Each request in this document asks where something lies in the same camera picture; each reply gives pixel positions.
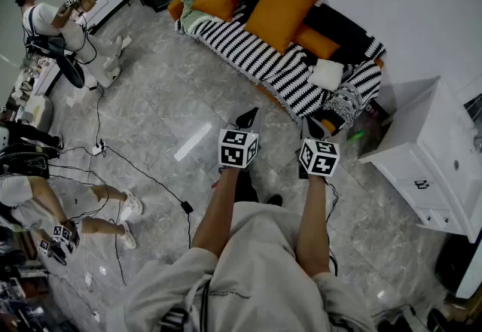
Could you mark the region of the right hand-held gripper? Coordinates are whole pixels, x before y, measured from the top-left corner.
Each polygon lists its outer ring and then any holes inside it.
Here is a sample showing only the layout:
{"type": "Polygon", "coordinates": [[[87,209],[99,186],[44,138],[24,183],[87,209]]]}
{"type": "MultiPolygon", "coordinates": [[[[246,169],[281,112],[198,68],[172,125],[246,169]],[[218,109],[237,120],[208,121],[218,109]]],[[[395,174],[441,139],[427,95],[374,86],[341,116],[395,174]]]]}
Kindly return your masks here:
{"type": "Polygon", "coordinates": [[[340,160],[339,145],[330,142],[330,130],[312,117],[305,117],[300,132],[298,176],[331,177],[340,160]]]}

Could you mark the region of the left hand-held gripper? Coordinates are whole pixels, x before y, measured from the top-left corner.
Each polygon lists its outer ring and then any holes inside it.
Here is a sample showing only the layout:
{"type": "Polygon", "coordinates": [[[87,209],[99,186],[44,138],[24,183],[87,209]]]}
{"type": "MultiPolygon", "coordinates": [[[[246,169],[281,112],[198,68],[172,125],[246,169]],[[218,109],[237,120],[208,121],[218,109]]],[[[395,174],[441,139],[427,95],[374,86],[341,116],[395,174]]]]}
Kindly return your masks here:
{"type": "Polygon", "coordinates": [[[259,107],[234,110],[218,137],[220,166],[245,169],[258,154],[261,110],[259,107]]]}

